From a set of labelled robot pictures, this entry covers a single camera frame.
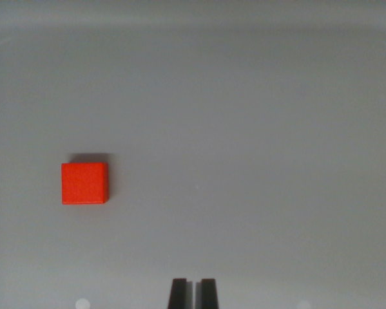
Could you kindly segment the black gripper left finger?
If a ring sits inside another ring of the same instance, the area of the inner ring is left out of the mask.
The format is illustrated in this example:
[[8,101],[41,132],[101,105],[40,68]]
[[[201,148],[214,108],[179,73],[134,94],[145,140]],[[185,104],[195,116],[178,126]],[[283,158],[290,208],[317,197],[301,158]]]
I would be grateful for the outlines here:
[[186,278],[175,278],[171,284],[168,309],[192,309],[193,286]]

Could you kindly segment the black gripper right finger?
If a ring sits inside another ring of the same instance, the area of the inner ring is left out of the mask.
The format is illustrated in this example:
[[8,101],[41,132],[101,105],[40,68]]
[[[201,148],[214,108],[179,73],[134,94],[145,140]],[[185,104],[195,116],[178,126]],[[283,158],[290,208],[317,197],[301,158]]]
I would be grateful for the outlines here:
[[195,308],[219,309],[217,282],[215,279],[201,279],[196,284]]

